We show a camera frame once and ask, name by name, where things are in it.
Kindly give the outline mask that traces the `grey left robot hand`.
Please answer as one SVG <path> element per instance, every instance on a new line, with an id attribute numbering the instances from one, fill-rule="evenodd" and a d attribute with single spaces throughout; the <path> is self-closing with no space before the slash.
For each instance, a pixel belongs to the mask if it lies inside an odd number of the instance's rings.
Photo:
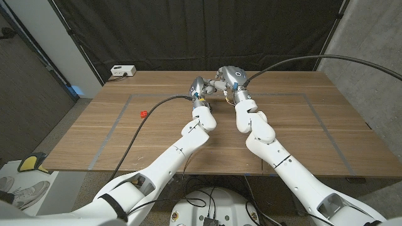
<path id="1" fill-rule="evenodd" d="M 210 84 L 210 81 L 202 77 L 197 77 L 190 86 L 189 96 L 192 97 L 193 108 L 206 106 L 210 108 L 210 104 L 206 101 L 205 96 L 211 95 L 217 89 Z"/>

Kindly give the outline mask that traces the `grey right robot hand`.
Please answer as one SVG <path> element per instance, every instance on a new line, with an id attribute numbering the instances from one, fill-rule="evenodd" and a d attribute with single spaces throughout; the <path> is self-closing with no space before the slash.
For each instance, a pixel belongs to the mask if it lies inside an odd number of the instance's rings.
<path id="1" fill-rule="evenodd" d="M 207 83 L 217 90 L 223 91 L 226 98 L 227 93 L 231 92 L 234 105 L 251 98 L 245 86 L 247 77 L 243 69 L 235 66 L 223 66 L 218 69 L 215 78 L 216 80 L 209 80 Z"/>

